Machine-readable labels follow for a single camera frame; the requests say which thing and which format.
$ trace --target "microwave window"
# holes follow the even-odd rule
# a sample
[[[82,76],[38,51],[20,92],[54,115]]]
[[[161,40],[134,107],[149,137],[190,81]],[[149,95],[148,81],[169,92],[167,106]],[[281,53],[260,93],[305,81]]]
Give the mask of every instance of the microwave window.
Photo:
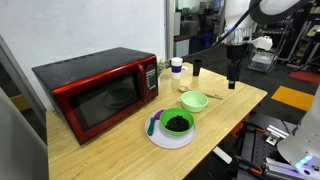
[[[83,131],[108,120],[142,98],[141,77],[126,74],[70,98]]]

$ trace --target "dark soil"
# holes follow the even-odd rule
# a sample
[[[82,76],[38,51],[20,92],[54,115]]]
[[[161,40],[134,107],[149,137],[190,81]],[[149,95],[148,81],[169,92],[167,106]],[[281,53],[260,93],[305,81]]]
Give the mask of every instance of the dark soil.
[[[189,121],[182,116],[176,116],[168,121],[166,128],[171,131],[182,132],[189,129]]]

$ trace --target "white cup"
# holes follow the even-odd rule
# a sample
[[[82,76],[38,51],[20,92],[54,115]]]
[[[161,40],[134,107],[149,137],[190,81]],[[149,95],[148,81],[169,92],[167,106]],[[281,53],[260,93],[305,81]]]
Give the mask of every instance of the white cup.
[[[183,59],[180,57],[171,58],[171,72],[173,79],[180,79]]]

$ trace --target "microwave handle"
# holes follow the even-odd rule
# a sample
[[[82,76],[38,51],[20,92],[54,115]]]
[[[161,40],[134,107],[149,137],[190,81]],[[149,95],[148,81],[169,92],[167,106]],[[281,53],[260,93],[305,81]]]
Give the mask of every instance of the microwave handle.
[[[148,100],[148,86],[147,86],[147,76],[146,72],[141,64],[138,64],[139,70],[142,77],[142,83],[145,84],[143,87],[143,101],[146,102]]]

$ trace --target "black cup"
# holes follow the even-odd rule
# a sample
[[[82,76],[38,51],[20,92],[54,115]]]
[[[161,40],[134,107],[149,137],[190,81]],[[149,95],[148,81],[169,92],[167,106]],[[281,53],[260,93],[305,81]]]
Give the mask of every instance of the black cup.
[[[193,60],[193,76],[199,76],[201,67],[202,67],[201,59]]]

